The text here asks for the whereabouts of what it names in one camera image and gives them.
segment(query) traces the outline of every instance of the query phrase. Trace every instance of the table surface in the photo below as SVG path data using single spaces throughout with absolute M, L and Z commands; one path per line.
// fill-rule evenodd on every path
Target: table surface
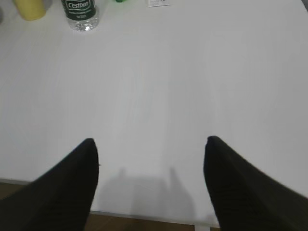
M 218 135 L 308 196 L 302 2 L 172 3 L 97 0 L 99 26 L 80 33 L 60 1 L 35 22 L 1 1 L 0 178 L 34 180 L 93 137 L 93 210 L 217 224 L 203 158 Z

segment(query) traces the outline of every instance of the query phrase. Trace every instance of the plastic water bottle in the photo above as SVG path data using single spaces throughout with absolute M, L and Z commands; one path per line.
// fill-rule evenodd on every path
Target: plastic water bottle
M 99 12 L 94 0 L 62 0 L 70 27 L 77 31 L 89 31 L 99 23 Z

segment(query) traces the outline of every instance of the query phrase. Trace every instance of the floor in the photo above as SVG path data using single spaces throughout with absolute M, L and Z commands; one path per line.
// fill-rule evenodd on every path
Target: floor
M 0 199 L 21 189 L 23 185 L 0 183 Z M 85 231 L 194 231 L 192 225 L 149 221 L 90 214 Z

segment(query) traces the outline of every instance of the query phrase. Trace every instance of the green label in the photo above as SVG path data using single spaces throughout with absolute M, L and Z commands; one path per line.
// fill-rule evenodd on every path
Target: green label
M 96 13 L 94 0 L 62 0 L 62 4 L 66 16 L 72 20 L 87 20 Z

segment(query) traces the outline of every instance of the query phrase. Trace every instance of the yellow cup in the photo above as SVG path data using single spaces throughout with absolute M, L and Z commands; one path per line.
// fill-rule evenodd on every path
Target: yellow cup
M 33 21 L 42 18 L 45 13 L 43 0 L 14 0 L 23 19 Z

